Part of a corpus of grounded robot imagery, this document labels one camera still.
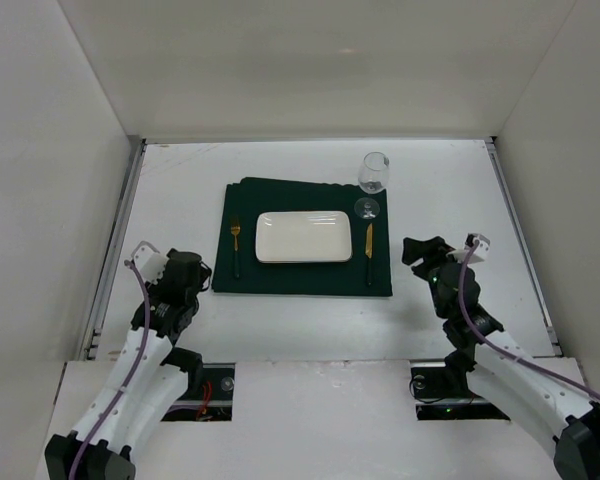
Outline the gold knife dark handle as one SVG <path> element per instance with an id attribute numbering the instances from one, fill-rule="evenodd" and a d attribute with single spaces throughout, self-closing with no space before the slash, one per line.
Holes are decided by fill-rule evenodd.
<path id="1" fill-rule="evenodd" d="M 369 223 L 365 234 L 366 260 L 366 285 L 371 287 L 373 284 L 373 224 Z"/>

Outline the dark green cloth placemat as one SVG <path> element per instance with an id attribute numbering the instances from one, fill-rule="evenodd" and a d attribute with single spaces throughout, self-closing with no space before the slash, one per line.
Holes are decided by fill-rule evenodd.
<path id="1" fill-rule="evenodd" d="M 390 297 L 390 235 L 387 193 L 376 196 L 380 214 L 373 223 L 373 284 L 366 285 L 365 234 L 368 222 L 354 211 L 363 192 L 356 185 L 245 177 L 226 186 L 212 290 L 217 293 Z M 256 259 L 256 221 L 273 211 L 345 212 L 350 219 L 352 259 L 344 263 L 264 264 Z M 230 218 L 239 217 L 240 270 L 233 275 Z"/>

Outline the clear wine glass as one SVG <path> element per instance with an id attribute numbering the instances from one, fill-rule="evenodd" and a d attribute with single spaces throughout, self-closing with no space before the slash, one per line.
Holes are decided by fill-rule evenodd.
<path id="1" fill-rule="evenodd" d="M 354 205 L 355 213 L 362 219 L 371 220 L 380 213 L 380 205 L 375 196 L 383 192 L 390 177 L 389 158 L 381 152 L 368 153 L 358 172 L 358 185 L 364 196 Z"/>

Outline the gold fork dark handle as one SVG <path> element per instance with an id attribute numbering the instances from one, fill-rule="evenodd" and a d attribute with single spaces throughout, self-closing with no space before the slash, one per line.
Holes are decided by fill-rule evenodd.
<path id="1" fill-rule="evenodd" d="M 241 233 L 241 225 L 237 215 L 232 215 L 230 218 L 230 232 L 233 237 L 233 275 L 235 279 L 239 279 L 241 275 L 239 250 L 239 235 Z"/>

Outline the white rectangular plate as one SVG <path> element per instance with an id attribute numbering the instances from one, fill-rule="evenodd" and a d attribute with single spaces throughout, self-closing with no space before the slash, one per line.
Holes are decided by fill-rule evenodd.
<path id="1" fill-rule="evenodd" d="M 348 215 L 343 211 L 265 212 L 256 222 L 260 263 L 343 263 L 353 256 Z"/>

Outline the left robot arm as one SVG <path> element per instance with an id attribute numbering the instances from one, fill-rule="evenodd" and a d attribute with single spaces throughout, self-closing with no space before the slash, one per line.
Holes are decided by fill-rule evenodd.
<path id="1" fill-rule="evenodd" d="M 133 479 L 140 450 L 174 403 L 201 381 L 200 354 L 178 347 L 209 287 L 194 252 L 141 242 L 125 261 L 142 300 L 106 382 L 66 435 L 44 450 L 51 479 Z"/>

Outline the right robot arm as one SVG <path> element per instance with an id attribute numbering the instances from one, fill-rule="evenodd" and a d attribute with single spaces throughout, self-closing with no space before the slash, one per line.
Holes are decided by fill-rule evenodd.
<path id="1" fill-rule="evenodd" d="M 402 262 L 427 283 L 454 347 L 445 365 L 463 388 L 529 434 L 560 478 L 600 479 L 600 393 L 541 366 L 480 304 L 471 267 L 489 250 L 489 240 L 476 233 L 461 249 L 439 236 L 403 240 Z"/>

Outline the left aluminium table rail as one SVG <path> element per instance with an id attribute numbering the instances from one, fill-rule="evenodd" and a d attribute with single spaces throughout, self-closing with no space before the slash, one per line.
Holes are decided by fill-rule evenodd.
<path id="1" fill-rule="evenodd" d="M 122 182 L 115 216 L 98 277 L 96 291 L 86 317 L 86 327 L 78 350 L 78 360 L 94 360 L 104 325 L 124 237 L 131 215 L 141 167 L 146 151 L 146 140 L 137 135 L 128 136 L 130 155 Z"/>

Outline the aluminium table rail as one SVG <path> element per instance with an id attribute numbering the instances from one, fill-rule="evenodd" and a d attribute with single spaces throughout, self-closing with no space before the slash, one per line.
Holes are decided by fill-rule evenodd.
<path id="1" fill-rule="evenodd" d="M 529 250 L 519 217 L 517 215 L 516 208 L 514 206 L 514 202 L 513 202 L 507 181 L 504 176 L 504 171 L 502 169 L 502 165 L 501 165 L 500 158 L 499 158 L 498 151 L 497 151 L 496 140 L 497 140 L 497 138 L 494 136 L 486 138 L 484 140 L 486 150 L 489 155 L 489 158 L 490 158 L 497 182 L 499 184 L 502 196 L 504 198 L 511 223 L 513 225 L 515 236 L 517 238 L 517 243 L 519 245 L 519 248 L 521 250 L 521 253 L 522 253 L 522 256 L 524 259 L 527 274 L 531 281 L 532 288 L 533 288 L 533 291 L 534 291 L 534 294 L 536 297 L 536 301 L 537 301 L 537 303 L 540 307 L 541 313 L 542 313 L 542 318 L 543 318 L 543 321 L 544 321 L 544 324 L 545 324 L 545 327 L 547 330 L 549 340 L 550 340 L 551 345 L 554 350 L 554 355 L 557 357 L 563 357 L 564 356 L 563 349 L 560 345 L 560 341 L 556 334 L 556 331 L 555 331 L 555 328 L 553 325 L 553 321 L 552 321 L 552 318 L 551 318 L 551 315 L 549 313 L 549 309 L 548 309 L 548 306 L 546 303 L 544 292 L 542 291 L 542 287 L 539 282 L 539 278 L 538 278 L 538 275 L 537 275 L 537 272 L 535 269 L 535 265 L 531 258 L 530 250 Z"/>
<path id="2" fill-rule="evenodd" d="M 131 215 L 141 167 L 146 151 L 146 140 L 137 135 L 128 136 L 130 155 L 122 182 L 115 216 L 98 277 L 96 291 L 86 317 L 86 327 L 78 350 L 78 360 L 94 360 L 104 325 L 124 237 Z"/>

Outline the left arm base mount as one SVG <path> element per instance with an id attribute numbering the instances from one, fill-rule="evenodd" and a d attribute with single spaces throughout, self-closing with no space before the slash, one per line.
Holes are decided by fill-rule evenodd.
<path id="1" fill-rule="evenodd" d="M 205 364 L 200 381 L 171 406 L 164 422 L 228 422 L 232 420 L 236 368 L 233 363 Z"/>

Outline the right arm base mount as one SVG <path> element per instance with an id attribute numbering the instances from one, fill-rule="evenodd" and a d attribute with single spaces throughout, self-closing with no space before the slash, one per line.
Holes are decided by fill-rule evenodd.
<path id="1" fill-rule="evenodd" d="M 462 353 L 452 352 L 443 360 L 410 364 L 409 391 L 419 421 L 504 420 L 501 410 L 473 393 L 466 374 L 473 364 Z"/>

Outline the right aluminium table rail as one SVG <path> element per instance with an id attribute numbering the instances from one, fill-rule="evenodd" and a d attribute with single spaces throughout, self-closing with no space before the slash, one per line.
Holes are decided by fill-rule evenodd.
<path id="1" fill-rule="evenodd" d="M 549 313 L 549 309 L 548 309 L 548 306 L 546 303 L 544 292 L 542 291 L 542 287 L 539 282 L 539 278 L 538 278 L 538 275 L 537 275 L 537 272 L 535 269 L 535 265 L 531 258 L 530 250 L 529 250 L 519 217 L 517 215 L 516 208 L 514 206 L 514 202 L 513 202 L 507 181 L 504 176 L 504 171 L 502 169 L 502 165 L 501 165 L 500 158 L 499 158 L 498 151 L 497 151 L 496 140 L 497 140 L 497 138 L 494 136 L 486 138 L 484 140 L 486 150 L 489 155 L 489 158 L 490 158 L 497 182 L 499 184 L 502 196 L 504 198 L 511 223 L 513 225 L 515 236 L 517 238 L 517 243 L 519 245 L 519 248 L 521 250 L 521 253 L 522 253 L 522 256 L 524 259 L 527 274 L 531 281 L 532 288 L 533 288 L 533 291 L 534 291 L 534 294 L 536 297 L 536 301 L 537 301 L 537 303 L 540 307 L 541 313 L 542 313 L 542 318 L 543 318 L 543 321 L 544 321 L 544 324 L 545 324 L 545 327 L 547 330 L 549 340 L 550 340 L 551 345 L 554 350 L 554 355 L 557 357 L 563 357 L 564 356 L 563 349 L 560 345 L 560 341 L 556 334 L 556 331 L 555 331 L 555 328 L 553 325 L 553 321 L 552 321 L 552 318 L 551 318 L 551 315 Z"/>

